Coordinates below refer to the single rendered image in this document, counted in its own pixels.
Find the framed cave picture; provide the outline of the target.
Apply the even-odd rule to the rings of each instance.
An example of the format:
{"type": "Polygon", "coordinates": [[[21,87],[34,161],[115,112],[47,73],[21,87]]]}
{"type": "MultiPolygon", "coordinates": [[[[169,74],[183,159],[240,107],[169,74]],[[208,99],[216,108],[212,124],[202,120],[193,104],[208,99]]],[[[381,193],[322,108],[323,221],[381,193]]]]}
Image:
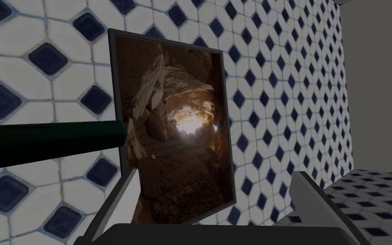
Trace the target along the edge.
{"type": "Polygon", "coordinates": [[[193,224],[236,204],[224,53],[108,29],[122,169],[136,169],[134,223],[193,224]]]}

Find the dark green bar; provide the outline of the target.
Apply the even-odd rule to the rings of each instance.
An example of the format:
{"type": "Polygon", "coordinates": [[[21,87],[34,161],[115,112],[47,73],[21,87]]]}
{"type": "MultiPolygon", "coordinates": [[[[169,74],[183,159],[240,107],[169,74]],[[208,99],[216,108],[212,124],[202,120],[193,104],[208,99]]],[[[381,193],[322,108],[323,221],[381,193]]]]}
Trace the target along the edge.
{"type": "Polygon", "coordinates": [[[0,125],[0,168],[118,148],[127,135],[117,120],[0,125]]]}

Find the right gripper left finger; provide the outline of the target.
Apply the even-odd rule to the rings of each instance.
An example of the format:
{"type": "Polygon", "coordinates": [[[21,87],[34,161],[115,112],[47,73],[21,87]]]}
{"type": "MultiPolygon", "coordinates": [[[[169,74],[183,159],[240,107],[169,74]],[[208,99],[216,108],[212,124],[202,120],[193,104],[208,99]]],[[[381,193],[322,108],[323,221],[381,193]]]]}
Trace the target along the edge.
{"type": "Polygon", "coordinates": [[[139,196],[139,171],[124,170],[118,183],[95,214],[82,236],[82,241],[93,242],[113,225],[131,223],[139,196]]]}

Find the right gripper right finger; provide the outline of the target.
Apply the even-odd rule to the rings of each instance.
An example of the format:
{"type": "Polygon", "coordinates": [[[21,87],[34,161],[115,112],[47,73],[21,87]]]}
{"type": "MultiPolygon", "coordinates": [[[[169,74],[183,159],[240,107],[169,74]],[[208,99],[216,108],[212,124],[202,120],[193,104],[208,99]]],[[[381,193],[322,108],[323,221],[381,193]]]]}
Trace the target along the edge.
{"type": "Polygon", "coordinates": [[[306,172],[293,172],[289,194],[313,245],[370,245],[306,172]]]}

